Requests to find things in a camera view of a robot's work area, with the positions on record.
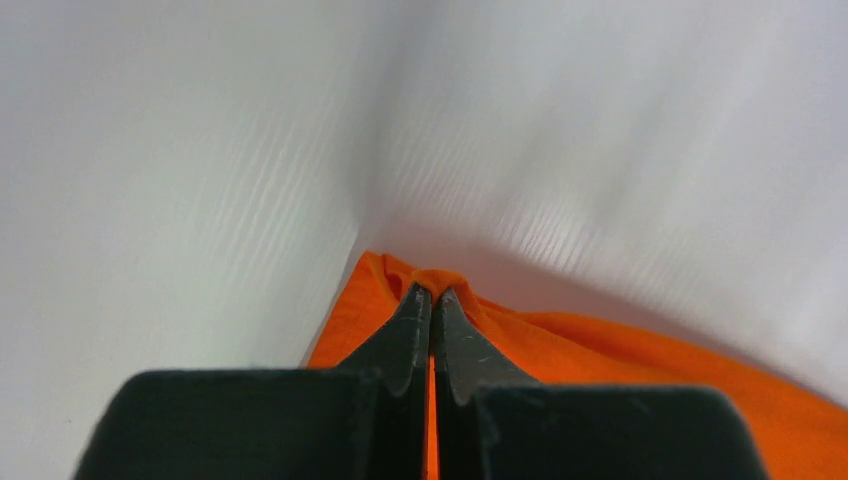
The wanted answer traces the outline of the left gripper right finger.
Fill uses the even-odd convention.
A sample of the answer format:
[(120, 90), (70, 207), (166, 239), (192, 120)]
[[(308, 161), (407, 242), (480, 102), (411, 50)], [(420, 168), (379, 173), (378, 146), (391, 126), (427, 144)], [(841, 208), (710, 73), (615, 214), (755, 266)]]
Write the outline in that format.
[(545, 384), (445, 291), (433, 314), (444, 479), (764, 479), (729, 399), (680, 385)]

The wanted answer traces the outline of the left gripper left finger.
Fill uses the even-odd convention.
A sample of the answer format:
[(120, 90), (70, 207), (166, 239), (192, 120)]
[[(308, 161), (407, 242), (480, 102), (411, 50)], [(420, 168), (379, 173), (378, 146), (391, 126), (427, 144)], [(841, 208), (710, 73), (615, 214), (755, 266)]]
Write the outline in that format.
[(337, 366), (159, 370), (117, 391), (79, 479), (421, 479), (431, 295)]

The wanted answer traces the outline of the orange t shirt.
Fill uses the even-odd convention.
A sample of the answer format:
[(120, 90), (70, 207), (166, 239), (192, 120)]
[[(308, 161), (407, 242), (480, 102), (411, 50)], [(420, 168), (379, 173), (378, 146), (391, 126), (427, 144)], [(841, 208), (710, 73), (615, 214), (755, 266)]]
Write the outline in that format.
[(332, 367), (394, 313), (413, 283), (453, 288), (469, 320), (508, 358), (547, 383), (703, 384), (726, 394), (774, 479), (843, 479), (847, 411), (770, 373), (694, 344), (604, 319), (522, 312), (476, 294), (461, 274), (365, 252), (322, 329), (309, 365)]

